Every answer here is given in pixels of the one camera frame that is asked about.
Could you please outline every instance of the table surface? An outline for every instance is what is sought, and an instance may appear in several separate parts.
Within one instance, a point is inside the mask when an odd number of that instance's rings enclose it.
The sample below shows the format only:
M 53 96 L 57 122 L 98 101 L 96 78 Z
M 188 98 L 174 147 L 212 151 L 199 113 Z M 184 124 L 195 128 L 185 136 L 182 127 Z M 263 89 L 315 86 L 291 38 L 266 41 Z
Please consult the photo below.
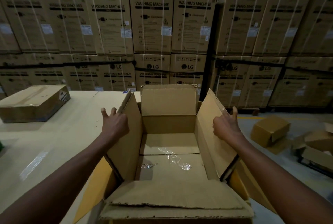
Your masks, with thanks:
M 70 91 L 71 99 L 47 122 L 0 122 L 0 141 L 5 148 L 0 152 L 0 213 L 29 189 L 54 172 L 66 161 L 87 147 L 101 132 L 101 108 L 110 113 L 119 108 L 126 94 L 122 92 Z M 140 92 L 135 92 L 140 101 Z M 252 126 L 263 117 L 239 115 L 239 126 L 249 139 Z M 291 122 L 288 137 L 310 130 L 323 129 L 323 121 L 332 119 L 330 114 L 289 114 L 279 116 Z M 310 188 L 332 201 L 333 179 L 328 178 L 296 162 L 288 149 L 273 155 L 249 141 L 267 156 L 307 184 Z M 89 180 L 77 196 L 61 223 L 72 223 Z M 251 200 L 255 211 L 254 223 L 283 223 L 274 213 Z M 86 214 L 78 224 L 95 223 L 102 203 Z

